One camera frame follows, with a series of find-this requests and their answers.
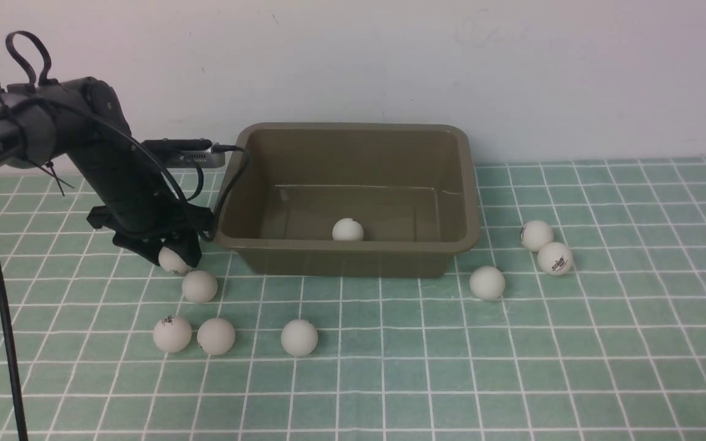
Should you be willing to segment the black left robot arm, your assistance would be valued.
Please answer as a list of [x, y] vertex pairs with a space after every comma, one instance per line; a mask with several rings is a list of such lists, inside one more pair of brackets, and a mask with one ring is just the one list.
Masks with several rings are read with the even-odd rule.
[[32, 88], [10, 85], [0, 102], [0, 167], [43, 167], [65, 154], [101, 200], [87, 215], [113, 243], [157, 265], [162, 248], [196, 267], [211, 209], [189, 203], [161, 154], [177, 141], [138, 143], [114, 89], [86, 77]]

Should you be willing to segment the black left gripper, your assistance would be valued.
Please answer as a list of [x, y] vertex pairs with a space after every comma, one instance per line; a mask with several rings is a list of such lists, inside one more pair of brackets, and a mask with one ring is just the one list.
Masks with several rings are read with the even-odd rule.
[[166, 238], [191, 268], [202, 259], [199, 236], [212, 232], [212, 209], [190, 202], [173, 178], [87, 178], [101, 200], [86, 217], [95, 229], [115, 232], [112, 243], [152, 265]]

